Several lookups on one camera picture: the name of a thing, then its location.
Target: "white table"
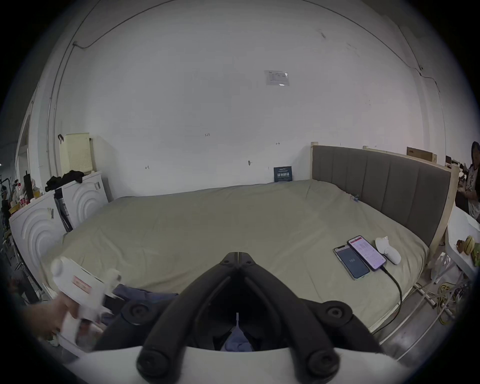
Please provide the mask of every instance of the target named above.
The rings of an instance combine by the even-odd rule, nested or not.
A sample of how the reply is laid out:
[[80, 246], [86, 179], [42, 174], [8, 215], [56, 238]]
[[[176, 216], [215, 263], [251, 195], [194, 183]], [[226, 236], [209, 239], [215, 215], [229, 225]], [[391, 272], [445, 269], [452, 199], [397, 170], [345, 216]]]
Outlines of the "white table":
[[468, 213], [454, 206], [445, 232], [445, 250], [468, 278], [475, 281], [478, 267], [473, 265], [470, 255], [459, 253], [456, 248], [456, 242], [465, 240], [467, 236], [472, 236], [475, 242], [480, 242], [480, 224]]

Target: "dark blue sign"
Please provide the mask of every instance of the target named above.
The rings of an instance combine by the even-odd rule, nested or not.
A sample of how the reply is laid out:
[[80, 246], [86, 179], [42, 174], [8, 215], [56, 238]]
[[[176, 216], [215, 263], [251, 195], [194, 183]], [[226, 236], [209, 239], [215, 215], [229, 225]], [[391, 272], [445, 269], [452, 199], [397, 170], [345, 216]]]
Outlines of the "dark blue sign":
[[275, 167], [273, 168], [275, 182], [277, 181], [292, 181], [292, 167]]

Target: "beige bedsheet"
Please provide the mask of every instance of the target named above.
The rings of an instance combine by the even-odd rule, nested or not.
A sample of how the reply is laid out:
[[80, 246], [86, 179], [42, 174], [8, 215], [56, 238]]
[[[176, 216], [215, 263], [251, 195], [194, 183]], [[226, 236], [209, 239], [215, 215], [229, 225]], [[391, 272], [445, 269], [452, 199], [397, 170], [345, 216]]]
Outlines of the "beige bedsheet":
[[355, 202], [333, 184], [293, 181], [151, 197], [124, 197], [68, 233], [42, 260], [65, 256], [101, 277], [157, 292], [181, 292], [233, 251], [249, 253], [297, 296], [340, 300], [368, 327], [392, 310], [398, 290], [381, 270], [352, 280], [333, 248], [362, 235], [386, 236], [402, 256], [386, 268], [404, 294], [417, 281], [428, 247], [412, 232]]

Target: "smartphone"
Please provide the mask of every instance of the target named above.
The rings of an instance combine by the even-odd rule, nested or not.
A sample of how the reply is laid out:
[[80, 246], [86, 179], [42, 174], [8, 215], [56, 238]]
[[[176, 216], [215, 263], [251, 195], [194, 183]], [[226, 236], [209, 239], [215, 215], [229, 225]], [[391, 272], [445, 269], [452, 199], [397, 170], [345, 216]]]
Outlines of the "smartphone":
[[376, 271], [387, 262], [379, 252], [362, 236], [354, 237], [347, 241], [356, 253], [364, 260], [372, 271]]
[[335, 255], [346, 268], [352, 279], [357, 280], [370, 272], [362, 259], [353, 249], [350, 248], [349, 245], [335, 248], [333, 252], [335, 252]]

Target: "gray headboard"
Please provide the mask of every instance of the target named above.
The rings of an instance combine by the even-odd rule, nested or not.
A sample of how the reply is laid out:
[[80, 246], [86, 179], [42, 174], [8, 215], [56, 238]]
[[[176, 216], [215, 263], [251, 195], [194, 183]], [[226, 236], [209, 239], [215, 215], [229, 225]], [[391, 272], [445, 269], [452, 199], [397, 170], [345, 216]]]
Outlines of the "gray headboard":
[[455, 170], [399, 154], [312, 146], [312, 179], [357, 195], [410, 229], [431, 250], [434, 238], [434, 247], [438, 245], [438, 232], [441, 237], [453, 208], [452, 191], [456, 192], [458, 180], [452, 180], [453, 173]]

